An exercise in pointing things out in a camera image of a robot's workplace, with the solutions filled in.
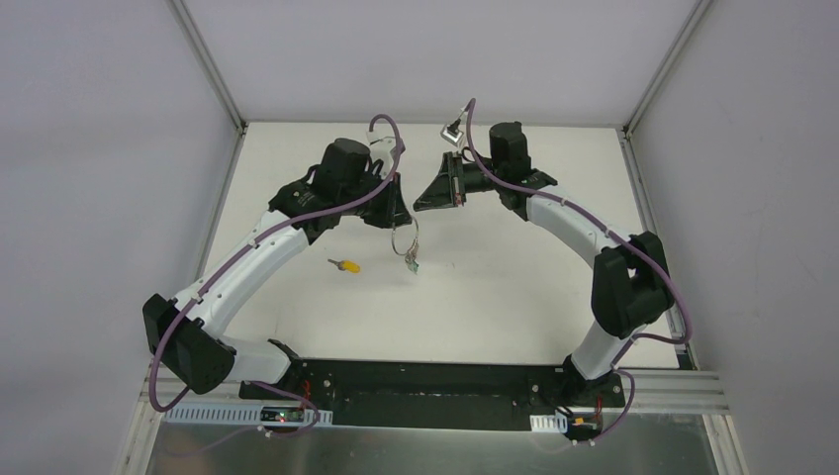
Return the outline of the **silver keyring with clips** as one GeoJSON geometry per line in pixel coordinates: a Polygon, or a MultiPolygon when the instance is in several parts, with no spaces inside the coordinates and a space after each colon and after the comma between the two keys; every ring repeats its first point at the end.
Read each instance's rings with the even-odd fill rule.
{"type": "Polygon", "coordinates": [[[406,268],[405,261],[408,259],[419,263],[420,225],[416,217],[413,216],[413,222],[410,225],[391,229],[391,249],[406,268]]]}

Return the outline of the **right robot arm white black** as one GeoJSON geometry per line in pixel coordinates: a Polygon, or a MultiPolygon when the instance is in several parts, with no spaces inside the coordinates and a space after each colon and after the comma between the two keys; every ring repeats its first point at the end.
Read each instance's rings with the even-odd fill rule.
{"type": "Polygon", "coordinates": [[[470,193],[495,191],[505,208],[548,231],[593,270],[595,318],[581,344],[562,363],[561,395],[577,406],[601,392],[632,337],[670,310],[675,297],[660,239],[644,232],[623,239],[596,216],[562,197],[550,175],[532,167],[519,122],[489,130],[490,154],[470,145],[444,154],[439,171],[415,200],[417,212],[462,206],[470,193]],[[466,156],[473,153],[473,158],[466,156]]]}

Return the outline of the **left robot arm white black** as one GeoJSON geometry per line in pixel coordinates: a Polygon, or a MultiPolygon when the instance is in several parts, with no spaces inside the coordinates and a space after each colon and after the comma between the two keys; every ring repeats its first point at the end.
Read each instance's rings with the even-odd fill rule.
{"type": "Polygon", "coordinates": [[[291,366],[293,352],[274,340],[234,338],[227,328],[269,277],[342,217],[385,230],[411,223],[393,162],[403,149],[394,137],[329,143],[321,162],[281,187],[221,262],[175,296],[146,300],[142,317],[152,355],[196,394],[224,382],[260,381],[276,399],[294,398],[302,374],[291,366]]]}

